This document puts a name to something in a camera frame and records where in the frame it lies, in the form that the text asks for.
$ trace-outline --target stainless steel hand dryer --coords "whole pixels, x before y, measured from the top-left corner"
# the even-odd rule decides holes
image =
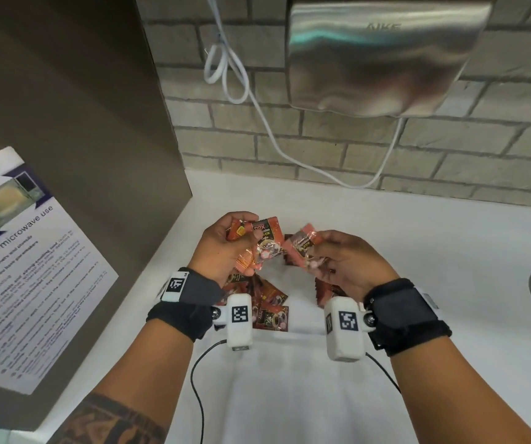
[[[494,0],[288,0],[293,107],[427,116],[446,98]]]

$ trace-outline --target tattoo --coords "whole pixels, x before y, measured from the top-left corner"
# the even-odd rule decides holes
[[[91,393],[47,444],[163,444],[167,431],[142,413]]]

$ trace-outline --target hand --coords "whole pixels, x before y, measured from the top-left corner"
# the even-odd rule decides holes
[[[399,278],[393,267],[362,238],[336,230],[318,234],[325,241],[309,252],[315,257],[328,257],[328,260],[309,272],[318,279],[339,285],[356,301],[362,301],[375,286]]]
[[[204,277],[216,281],[222,288],[228,275],[235,267],[236,258],[245,249],[253,248],[263,237],[261,230],[248,232],[235,241],[226,241],[226,230],[233,218],[244,221],[257,221],[259,216],[251,212],[229,212],[206,229],[197,244],[188,268]],[[246,276],[252,276],[254,269],[247,269]]]

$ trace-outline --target white power cord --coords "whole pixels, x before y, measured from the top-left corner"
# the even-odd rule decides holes
[[[397,127],[395,128],[395,134],[393,135],[391,144],[388,147],[387,153],[385,154],[384,159],[382,160],[382,163],[380,164],[380,167],[378,168],[378,171],[368,183],[365,183],[363,185],[347,184],[339,180],[335,176],[330,175],[327,171],[324,171],[319,168],[315,168],[311,165],[307,165],[305,163],[299,162],[295,158],[288,156],[287,154],[284,153],[284,151],[280,149],[278,142],[276,141],[276,138],[274,137],[274,133],[271,131],[271,128],[269,127],[269,123],[267,119],[265,118],[265,115],[263,115],[263,111],[261,110],[261,107],[259,106],[259,103],[255,99],[255,95],[253,94],[253,91],[251,90],[251,87],[249,84],[249,76],[247,75],[247,70],[243,66],[243,63],[240,61],[239,57],[232,50],[231,45],[229,44],[226,38],[224,28],[222,27],[222,20],[220,19],[220,12],[218,11],[218,5],[217,5],[216,0],[208,0],[208,4],[210,5],[210,9],[212,10],[212,13],[214,14],[214,19],[216,20],[216,25],[218,27],[220,41],[218,44],[212,45],[212,47],[210,48],[210,51],[208,52],[208,56],[206,58],[206,65],[204,66],[204,80],[206,80],[206,82],[209,84],[215,84],[219,79],[222,79],[222,89],[225,93],[226,99],[233,104],[244,103],[247,100],[247,96],[251,98],[251,101],[253,102],[255,109],[257,109],[257,113],[261,117],[261,121],[263,121],[263,126],[265,126],[265,130],[267,131],[269,135],[269,139],[274,145],[274,148],[276,149],[278,154],[280,154],[280,156],[284,157],[286,160],[289,160],[292,163],[295,163],[298,166],[301,166],[302,168],[306,168],[311,171],[316,171],[320,175],[323,175],[346,188],[360,189],[360,188],[368,188],[372,186],[372,184],[374,184],[380,177],[382,170],[384,170],[384,167],[387,164],[388,157],[391,155],[393,148],[395,148],[395,144],[397,143],[397,140],[399,139],[399,135],[401,134],[401,130],[405,123],[404,118],[399,118],[399,120],[397,121]],[[218,67],[216,67],[216,70],[214,71],[214,73],[210,74],[210,70],[212,68],[212,61],[214,60],[214,57],[218,49],[220,50],[220,62],[218,63]],[[245,88],[245,93],[243,93],[243,96],[241,96],[240,98],[233,98],[228,91],[228,85],[226,81],[228,67],[232,68],[233,72],[236,74],[237,78],[239,79],[241,85]]]

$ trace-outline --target brick wall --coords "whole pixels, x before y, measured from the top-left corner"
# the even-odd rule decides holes
[[[203,81],[204,49],[215,36],[205,0],[137,2],[186,167],[328,182],[276,154],[252,105],[229,104],[219,84]],[[395,119],[292,109],[285,0],[219,6],[282,149],[345,182],[369,180]],[[434,117],[408,120],[375,188],[531,205],[531,0],[498,1],[461,80]]]

